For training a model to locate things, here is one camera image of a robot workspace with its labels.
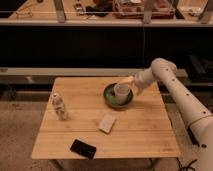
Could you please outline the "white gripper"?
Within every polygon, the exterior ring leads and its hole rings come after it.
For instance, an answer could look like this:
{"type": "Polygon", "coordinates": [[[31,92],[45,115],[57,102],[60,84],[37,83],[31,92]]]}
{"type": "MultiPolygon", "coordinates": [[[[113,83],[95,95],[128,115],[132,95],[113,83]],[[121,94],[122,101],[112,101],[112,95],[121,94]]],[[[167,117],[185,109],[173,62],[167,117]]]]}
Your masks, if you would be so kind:
{"type": "Polygon", "coordinates": [[[139,71],[135,76],[129,76],[121,80],[121,84],[132,85],[133,83],[137,87],[137,94],[141,94],[142,91],[148,88],[156,79],[152,74],[150,68],[139,71]]]}

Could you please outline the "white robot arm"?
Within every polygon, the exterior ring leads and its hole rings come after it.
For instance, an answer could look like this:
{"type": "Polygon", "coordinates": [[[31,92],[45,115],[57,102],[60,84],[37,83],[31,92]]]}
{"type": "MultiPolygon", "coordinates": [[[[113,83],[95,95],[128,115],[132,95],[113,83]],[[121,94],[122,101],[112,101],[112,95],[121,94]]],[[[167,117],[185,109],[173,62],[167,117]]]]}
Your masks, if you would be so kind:
{"type": "Polygon", "coordinates": [[[196,171],[213,171],[213,114],[178,80],[176,70],[173,62],[156,58],[148,69],[123,78],[122,83],[134,83],[137,94],[140,94],[153,82],[161,81],[199,145],[196,171]]]}

